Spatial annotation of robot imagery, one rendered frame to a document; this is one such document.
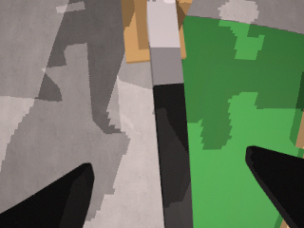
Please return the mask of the red and grey golf putter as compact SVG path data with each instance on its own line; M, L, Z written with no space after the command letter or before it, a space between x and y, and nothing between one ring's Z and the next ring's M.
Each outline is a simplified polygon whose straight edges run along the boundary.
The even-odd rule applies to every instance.
M176 0L147 0L164 228L193 228L185 84Z

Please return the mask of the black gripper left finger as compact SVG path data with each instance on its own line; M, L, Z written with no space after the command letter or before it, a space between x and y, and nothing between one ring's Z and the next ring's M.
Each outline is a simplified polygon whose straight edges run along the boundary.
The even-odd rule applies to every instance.
M0 213L0 228L84 228L94 180L92 164L81 163Z

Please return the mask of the green putting mat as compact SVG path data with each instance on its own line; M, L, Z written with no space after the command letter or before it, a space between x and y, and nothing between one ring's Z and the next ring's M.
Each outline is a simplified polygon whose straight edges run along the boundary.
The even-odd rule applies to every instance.
M304 34L185 16L193 228L280 228L246 164L247 147L303 159Z

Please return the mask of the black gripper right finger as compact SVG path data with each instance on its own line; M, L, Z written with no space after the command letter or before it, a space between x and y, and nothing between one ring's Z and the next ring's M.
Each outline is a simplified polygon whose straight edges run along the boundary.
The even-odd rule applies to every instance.
M246 164L289 228L304 228L304 159L247 147Z

